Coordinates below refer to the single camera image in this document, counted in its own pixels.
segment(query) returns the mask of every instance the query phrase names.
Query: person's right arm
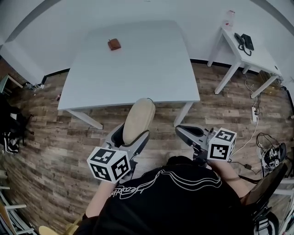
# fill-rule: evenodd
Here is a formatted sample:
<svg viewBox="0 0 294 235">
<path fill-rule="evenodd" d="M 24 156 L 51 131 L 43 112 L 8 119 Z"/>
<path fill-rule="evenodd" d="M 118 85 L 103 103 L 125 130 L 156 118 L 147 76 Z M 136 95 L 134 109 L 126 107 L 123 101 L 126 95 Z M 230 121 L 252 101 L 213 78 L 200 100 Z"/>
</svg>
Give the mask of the person's right arm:
<svg viewBox="0 0 294 235">
<path fill-rule="evenodd" d="M 237 193 L 239 198 L 249 193 L 248 187 L 239 178 L 233 167 L 228 162 L 209 160 L 207 164 L 216 172 L 220 178 L 227 182 Z"/>
</svg>

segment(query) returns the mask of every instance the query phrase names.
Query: human forearm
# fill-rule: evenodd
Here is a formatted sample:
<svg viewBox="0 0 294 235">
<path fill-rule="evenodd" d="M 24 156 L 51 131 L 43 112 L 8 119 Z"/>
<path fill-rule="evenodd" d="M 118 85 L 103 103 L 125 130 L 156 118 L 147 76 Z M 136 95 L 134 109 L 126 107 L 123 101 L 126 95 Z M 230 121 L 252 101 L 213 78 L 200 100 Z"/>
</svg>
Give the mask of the human forearm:
<svg viewBox="0 0 294 235">
<path fill-rule="evenodd" d="M 104 207 L 106 200 L 114 190 L 116 184 L 102 181 L 98 190 L 86 209 L 86 216 L 88 218 L 98 216 Z"/>
<path fill-rule="evenodd" d="M 234 189 L 240 198 L 249 193 L 248 187 L 239 178 L 235 170 L 228 162 L 210 160 L 207 163 L 211 166 L 213 171 L 219 174 L 222 180 L 226 181 L 228 185 Z"/>
</svg>

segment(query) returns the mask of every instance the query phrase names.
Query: small white side table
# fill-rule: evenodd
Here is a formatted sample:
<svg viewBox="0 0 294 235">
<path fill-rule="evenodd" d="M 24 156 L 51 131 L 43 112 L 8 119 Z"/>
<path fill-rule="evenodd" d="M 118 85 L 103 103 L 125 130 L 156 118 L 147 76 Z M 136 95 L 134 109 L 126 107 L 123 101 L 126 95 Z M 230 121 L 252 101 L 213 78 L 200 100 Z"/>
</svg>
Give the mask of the small white side table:
<svg viewBox="0 0 294 235">
<path fill-rule="evenodd" d="M 254 51 L 252 51 L 252 55 L 248 56 L 244 53 L 244 51 L 239 50 L 238 46 L 239 43 L 234 37 L 235 30 L 227 31 L 224 28 L 220 28 L 220 32 L 218 33 L 218 36 L 215 40 L 215 44 L 213 46 L 213 49 L 211 51 L 211 54 L 209 56 L 209 61 L 207 63 L 207 66 L 210 67 L 215 60 L 215 57 L 220 49 L 220 46 L 223 42 L 223 39 L 225 39 L 228 44 L 230 45 L 230 48 L 232 49 L 236 59 L 235 62 L 230 67 L 229 71 L 226 73 L 220 84 L 215 89 L 215 93 L 219 94 L 220 91 L 224 88 L 224 86 L 228 83 L 228 81 L 231 79 L 235 71 L 239 68 L 239 66 L 244 63 L 245 68 L 242 71 L 243 74 L 245 74 L 251 67 L 258 68 L 260 70 L 263 70 L 268 73 L 273 73 L 274 75 L 270 77 L 261 87 L 259 87 L 254 93 L 252 93 L 251 98 L 255 98 L 257 95 L 259 95 L 265 88 L 267 88 L 274 80 L 276 80 L 279 76 L 281 76 L 281 71 L 277 67 L 277 64 L 275 63 L 274 59 L 270 55 L 270 53 L 267 51 L 267 49 L 264 47 L 263 44 L 260 44 L 258 42 L 255 42 L 252 38 Z M 243 33 L 246 34 L 246 32 L 242 32 L 238 29 L 236 32 L 239 35 L 242 35 Z"/>
</svg>

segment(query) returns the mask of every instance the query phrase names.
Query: plastic bottle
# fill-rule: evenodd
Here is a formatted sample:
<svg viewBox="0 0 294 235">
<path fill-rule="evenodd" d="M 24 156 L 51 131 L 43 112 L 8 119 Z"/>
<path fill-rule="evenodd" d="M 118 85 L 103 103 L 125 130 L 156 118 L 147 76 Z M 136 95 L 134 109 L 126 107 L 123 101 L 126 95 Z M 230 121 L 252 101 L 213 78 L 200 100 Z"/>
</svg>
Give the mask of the plastic bottle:
<svg viewBox="0 0 294 235">
<path fill-rule="evenodd" d="M 234 18 L 235 18 L 235 12 L 232 10 L 229 10 L 226 13 L 226 17 L 223 21 L 223 28 L 225 30 L 231 31 L 233 28 L 233 24 L 234 24 Z"/>
</svg>

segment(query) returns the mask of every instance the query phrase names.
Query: tabletop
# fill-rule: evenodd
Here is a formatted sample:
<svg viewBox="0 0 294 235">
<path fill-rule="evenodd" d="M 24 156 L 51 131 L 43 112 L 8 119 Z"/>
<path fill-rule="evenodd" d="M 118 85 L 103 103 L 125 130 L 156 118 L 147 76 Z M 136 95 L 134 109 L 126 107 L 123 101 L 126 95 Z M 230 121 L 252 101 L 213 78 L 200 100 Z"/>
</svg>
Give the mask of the tabletop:
<svg viewBox="0 0 294 235">
<path fill-rule="evenodd" d="M 107 42 L 118 39 L 111 51 Z M 147 21 L 90 32 L 68 73 L 58 109 L 154 102 L 199 101 L 178 25 Z"/>
<path fill-rule="evenodd" d="M 234 51 L 234 54 L 238 56 L 241 61 L 268 73 L 275 73 L 280 76 L 282 75 L 281 71 L 277 67 L 276 62 L 260 41 L 254 41 L 254 37 L 249 35 L 251 36 L 254 50 L 252 51 L 252 55 L 248 56 L 244 53 L 244 51 L 238 49 L 239 43 L 234 37 L 235 33 L 241 36 L 242 34 L 246 34 L 246 32 L 242 32 L 241 30 L 235 28 L 233 28 L 232 31 L 227 31 L 224 28 L 221 28 L 221 30 L 225 39 Z"/>
</svg>

